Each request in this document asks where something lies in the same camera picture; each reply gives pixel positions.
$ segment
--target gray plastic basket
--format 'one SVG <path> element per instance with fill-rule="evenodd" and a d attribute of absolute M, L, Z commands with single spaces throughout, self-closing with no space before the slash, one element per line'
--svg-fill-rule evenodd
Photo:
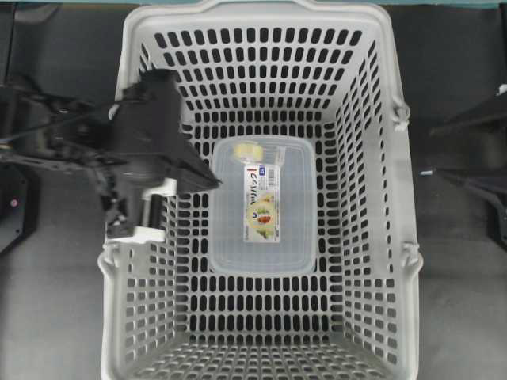
<path fill-rule="evenodd" d="M 314 271 L 210 269 L 209 194 L 170 197 L 165 243 L 106 243 L 103 379 L 417 376 L 418 253 L 410 152 L 389 17 L 375 6 L 205 2 L 125 21 L 117 94 L 170 68 L 181 129 L 314 148 Z"/>

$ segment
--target clear plastic container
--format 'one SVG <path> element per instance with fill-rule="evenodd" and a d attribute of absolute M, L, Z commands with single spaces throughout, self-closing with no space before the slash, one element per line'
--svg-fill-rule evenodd
<path fill-rule="evenodd" d="M 234 154 L 240 144 L 248 143 L 262 148 L 260 161 L 257 156 L 252 157 L 251 162 L 246 162 Z M 247 227 L 250 225 L 249 203 L 253 203 L 250 202 L 251 194 L 246 188 L 250 188 L 245 179 L 247 165 L 248 168 L 260 166 L 280 170 L 280 186 L 276 185 L 279 199 L 276 200 L 276 207 L 273 207 L 273 210 L 276 208 L 278 211 L 276 221 L 279 227 L 273 227 L 275 237 L 266 237 L 265 230 L 256 234 L 255 230 Z M 210 199 L 208 240 L 213 271 L 257 277 L 310 272 L 314 267 L 317 237 L 313 146 L 305 139 L 294 137 L 246 136 L 223 139 L 215 145 L 212 168 L 223 182 L 211 193 Z M 260 192 L 259 202 L 255 204 L 268 204 L 262 202 L 262 196 L 264 193 Z M 246 236 L 246 230 L 254 236 Z"/>

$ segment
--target dark gray floor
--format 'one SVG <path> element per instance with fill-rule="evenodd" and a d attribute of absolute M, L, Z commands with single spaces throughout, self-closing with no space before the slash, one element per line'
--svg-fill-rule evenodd
<path fill-rule="evenodd" d="M 128 6 L 64 6 L 43 24 L 17 17 L 11 73 L 53 93 L 112 99 Z M 436 120 L 505 82 L 496 9 L 391 7 L 414 170 L 507 163 L 505 134 L 432 140 Z M 85 177 L 36 173 L 36 231 L 0 257 L 0 379 L 99 378 L 102 215 Z M 421 380 L 505 379 L 507 252 L 490 208 L 433 177 L 415 177 L 421 273 Z"/>

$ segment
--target product label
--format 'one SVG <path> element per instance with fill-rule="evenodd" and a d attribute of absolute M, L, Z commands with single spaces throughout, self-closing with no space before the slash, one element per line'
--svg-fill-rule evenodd
<path fill-rule="evenodd" d="M 244 169 L 243 241 L 280 242 L 280 167 L 248 164 Z"/>

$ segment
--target plastic food container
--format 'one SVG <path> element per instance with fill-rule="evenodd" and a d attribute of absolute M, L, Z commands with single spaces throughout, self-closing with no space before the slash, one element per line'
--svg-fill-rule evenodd
<path fill-rule="evenodd" d="M 249 144 L 261 148 L 261 161 L 246 162 L 237 157 L 235 150 Z M 210 199 L 212 269 L 246 276 L 287 276 L 311 271 L 317 237 L 315 153 L 311 144 L 280 136 L 223 139 L 215 146 L 212 168 L 223 182 Z M 270 208 L 270 202 L 263 198 L 271 198 L 271 203 L 276 204 Z M 269 219 L 265 229 L 253 222 L 253 217 L 263 210 L 267 214 L 271 211 L 265 217 Z"/>

